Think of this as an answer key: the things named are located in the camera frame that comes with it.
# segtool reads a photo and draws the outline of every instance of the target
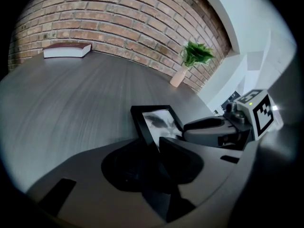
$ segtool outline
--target green plant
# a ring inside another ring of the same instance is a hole
[[[186,67],[192,67],[194,63],[206,63],[209,59],[214,58],[211,54],[212,49],[205,44],[197,44],[191,41],[185,46],[183,52],[184,63]]]

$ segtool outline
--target book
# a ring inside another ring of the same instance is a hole
[[[84,57],[90,50],[90,43],[64,42],[55,43],[44,48],[44,58],[50,57]]]

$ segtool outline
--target brick wall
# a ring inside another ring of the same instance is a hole
[[[9,70],[52,43],[90,41],[93,50],[173,76],[188,40],[208,44],[216,57],[186,75],[199,91],[231,49],[206,0],[31,0],[12,34]]]

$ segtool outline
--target gray tabletop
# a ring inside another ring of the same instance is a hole
[[[135,62],[90,52],[29,59],[0,82],[1,154],[26,191],[67,158],[136,138],[132,105],[171,105],[183,124],[211,116],[184,83]]]

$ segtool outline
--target vase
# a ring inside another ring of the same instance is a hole
[[[181,82],[184,80],[188,69],[189,68],[184,65],[181,66],[181,68],[175,73],[173,78],[170,80],[170,84],[173,85],[174,87],[178,87],[181,84]]]

